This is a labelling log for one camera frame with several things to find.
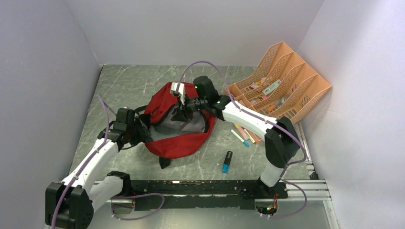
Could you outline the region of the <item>red student backpack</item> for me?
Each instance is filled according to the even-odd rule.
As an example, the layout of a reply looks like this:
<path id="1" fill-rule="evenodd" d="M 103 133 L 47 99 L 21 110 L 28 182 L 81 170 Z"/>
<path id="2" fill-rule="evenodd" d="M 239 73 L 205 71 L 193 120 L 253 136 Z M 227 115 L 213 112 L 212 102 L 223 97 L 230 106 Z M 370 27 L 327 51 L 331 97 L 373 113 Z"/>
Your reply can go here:
<path id="1" fill-rule="evenodd" d="M 143 139 L 146 148 L 159 157 L 162 169 L 173 159 L 194 154 L 213 131 L 215 117 L 203 110 L 193 112 L 190 121 L 174 121 L 177 97 L 171 94 L 172 82 L 165 84 L 150 102 L 136 109 L 150 132 Z"/>

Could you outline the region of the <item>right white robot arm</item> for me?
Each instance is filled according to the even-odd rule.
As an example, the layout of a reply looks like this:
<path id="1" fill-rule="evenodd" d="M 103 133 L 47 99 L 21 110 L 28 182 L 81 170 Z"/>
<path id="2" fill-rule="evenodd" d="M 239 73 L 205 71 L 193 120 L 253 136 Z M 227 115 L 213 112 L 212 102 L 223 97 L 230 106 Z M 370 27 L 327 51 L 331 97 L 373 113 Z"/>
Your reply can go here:
<path id="1" fill-rule="evenodd" d="M 172 83 L 171 94 L 177 97 L 172 119 L 189 122 L 193 112 L 207 111 L 217 119 L 238 124 L 261 138 L 265 142 L 267 163 L 257 190 L 262 197 L 270 197 L 291 158 L 302 146 L 292 122 L 286 117 L 265 116 L 241 105 L 231 96 L 220 95 L 207 76 L 197 77 L 192 88 L 197 92 L 195 98 L 186 94 L 184 83 Z"/>

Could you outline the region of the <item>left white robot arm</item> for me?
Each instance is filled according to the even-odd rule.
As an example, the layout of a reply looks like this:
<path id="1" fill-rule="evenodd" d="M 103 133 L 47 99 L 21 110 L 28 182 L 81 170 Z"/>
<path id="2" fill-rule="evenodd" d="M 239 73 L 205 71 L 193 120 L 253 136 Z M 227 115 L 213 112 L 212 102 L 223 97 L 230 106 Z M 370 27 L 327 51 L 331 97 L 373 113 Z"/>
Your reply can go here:
<path id="1" fill-rule="evenodd" d="M 45 191 L 45 224 L 51 228 L 86 229 L 94 213 L 110 198 L 127 198 L 134 194 L 130 175 L 109 172 L 96 182 L 107 163 L 124 145 L 132 146 L 150 135 L 146 107 L 120 108 L 114 121 L 108 123 L 85 159 L 62 181 L 52 182 Z"/>

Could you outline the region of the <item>white blue-tipped pen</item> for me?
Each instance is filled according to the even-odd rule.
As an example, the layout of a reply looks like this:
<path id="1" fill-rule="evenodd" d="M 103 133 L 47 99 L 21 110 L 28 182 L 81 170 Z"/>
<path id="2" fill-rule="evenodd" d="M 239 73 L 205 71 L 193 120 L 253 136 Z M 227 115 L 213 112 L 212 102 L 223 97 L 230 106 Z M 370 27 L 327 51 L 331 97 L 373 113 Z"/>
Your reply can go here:
<path id="1" fill-rule="evenodd" d="M 234 131 L 233 129 L 231 129 L 230 131 L 239 141 L 242 142 L 242 144 L 244 144 L 246 147 L 249 147 L 248 142 L 244 140 L 236 131 Z"/>

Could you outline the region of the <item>blue black highlighter marker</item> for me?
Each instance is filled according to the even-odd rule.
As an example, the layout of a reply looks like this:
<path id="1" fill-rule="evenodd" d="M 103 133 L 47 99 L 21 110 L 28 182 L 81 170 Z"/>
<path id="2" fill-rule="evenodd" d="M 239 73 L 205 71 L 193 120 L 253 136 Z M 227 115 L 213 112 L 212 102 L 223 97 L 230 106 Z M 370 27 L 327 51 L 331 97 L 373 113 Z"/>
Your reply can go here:
<path id="1" fill-rule="evenodd" d="M 224 158 L 224 163 L 223 163 L 223 166 L 222 166 L 222 172 L 223 173 L 227 173 L 229 171 L 232 156 L 233 156 L 233 152 L 232 151 L 227 151 L 226 156 Z"/>

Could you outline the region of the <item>white green box in organizer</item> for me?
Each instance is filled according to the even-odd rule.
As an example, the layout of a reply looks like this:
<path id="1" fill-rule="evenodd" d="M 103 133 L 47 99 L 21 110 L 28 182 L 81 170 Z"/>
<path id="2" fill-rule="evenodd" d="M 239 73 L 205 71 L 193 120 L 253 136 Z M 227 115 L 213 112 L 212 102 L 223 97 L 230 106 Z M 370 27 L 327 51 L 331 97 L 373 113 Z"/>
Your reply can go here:
<path id="1" fill-rule="evenodd" d="M 273 92 L 275 89 L 277 89 L 280 84 L 281 84 L 281 80 L 276 80 L 276 81 L 273 82 L 271 85 L 269 85 L 266 89 L 264 89 L 264 90 L 262 91 L 262 93 L 263 93 L 264 95 L 268 95 L 268 94 L 270 94 L 271 92 Z"/>

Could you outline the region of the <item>orange plastic file organizer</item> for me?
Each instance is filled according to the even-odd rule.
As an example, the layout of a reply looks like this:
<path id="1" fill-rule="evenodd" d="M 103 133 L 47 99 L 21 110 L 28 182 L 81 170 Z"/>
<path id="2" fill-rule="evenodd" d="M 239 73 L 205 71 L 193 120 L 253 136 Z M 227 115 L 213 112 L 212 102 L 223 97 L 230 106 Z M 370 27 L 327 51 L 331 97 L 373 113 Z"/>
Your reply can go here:
<path id="1" fill-rule="evenodd" d="M 268 95 L 262 91 L 276 80 L 281 84 Z M 301 121 L 332 88 L 285 42 L 270 46 L 253 73 L 224 88 L 238 102 L 262 115 Z M 274 104 L 272 112 L 267 108 Z"/>

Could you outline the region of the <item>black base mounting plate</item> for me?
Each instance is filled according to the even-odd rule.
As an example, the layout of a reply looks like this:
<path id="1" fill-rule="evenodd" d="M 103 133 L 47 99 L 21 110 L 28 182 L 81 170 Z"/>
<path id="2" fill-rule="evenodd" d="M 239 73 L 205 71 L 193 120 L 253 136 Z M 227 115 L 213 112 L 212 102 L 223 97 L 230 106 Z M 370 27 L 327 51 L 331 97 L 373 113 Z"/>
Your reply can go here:
<path id="1" fill-rule="evenodd" d="M 271 204 L 287 199 L 287 186 L 278 182 L 273 187 L 258 180 L 132 180 L 132 190 L 113 196 L 115 203 L 129 200 L 135 211 L 180 208 L 239 208 L 255 210 L 260 199 Z"/>

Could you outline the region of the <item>aluminium rail frame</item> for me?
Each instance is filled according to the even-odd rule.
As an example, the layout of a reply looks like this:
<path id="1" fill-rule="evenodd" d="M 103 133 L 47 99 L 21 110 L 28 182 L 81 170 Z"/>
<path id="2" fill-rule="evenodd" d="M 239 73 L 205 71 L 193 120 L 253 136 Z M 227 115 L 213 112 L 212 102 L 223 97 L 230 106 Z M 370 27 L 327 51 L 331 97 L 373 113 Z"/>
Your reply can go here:
<path id="1" fill-rule="evenodd" d="M 51 183 L 45 192 L 45 223 L 63 229 L 86 229 L 105 203 L 127 204 L 130 209 L 239 208 L 282 218 L 281 201 L 321 201 L 329 225 L 339 228 L 331 195 L 324 180 L 279 181 L 267 187 L 258 180 L 130 180 L 106 177 L 85 189 L 82 185 Z"/>

